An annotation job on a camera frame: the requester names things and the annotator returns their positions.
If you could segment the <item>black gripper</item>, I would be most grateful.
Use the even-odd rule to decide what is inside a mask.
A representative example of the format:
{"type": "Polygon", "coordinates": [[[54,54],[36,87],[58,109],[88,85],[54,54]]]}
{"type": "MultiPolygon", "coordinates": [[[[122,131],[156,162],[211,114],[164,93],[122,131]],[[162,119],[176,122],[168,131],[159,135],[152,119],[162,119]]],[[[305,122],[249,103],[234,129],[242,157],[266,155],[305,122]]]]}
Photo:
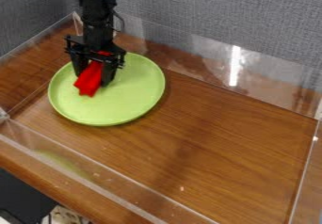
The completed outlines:
{"type": "Polygon", "coordinates": [[[80,76],[91,60],[99,61],[102,65],[100,85],[107,87],[115,79],[118,68],[124,66],[127,52],[111,41],[100,49],[90,47],[82,36],[67,35],[66,53],[71,56],[75,75],[80,76]]]}

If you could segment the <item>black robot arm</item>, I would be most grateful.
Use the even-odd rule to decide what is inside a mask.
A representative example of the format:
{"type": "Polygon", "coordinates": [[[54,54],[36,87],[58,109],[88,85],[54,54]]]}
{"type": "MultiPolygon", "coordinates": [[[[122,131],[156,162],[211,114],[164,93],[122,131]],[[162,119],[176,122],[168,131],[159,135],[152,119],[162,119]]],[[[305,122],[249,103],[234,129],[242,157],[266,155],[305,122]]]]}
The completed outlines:
{"type": "Polygon", "coordinates": [[[75,75],[80,76],[92,61],[102,66],[99,84],[107,87],[118,69],[124,65],[127,52],[114,42],[115,7],[118,0],[78,0],[82,7],[83,35],[68,35],[66,52],[70,54],[75,75]]]}

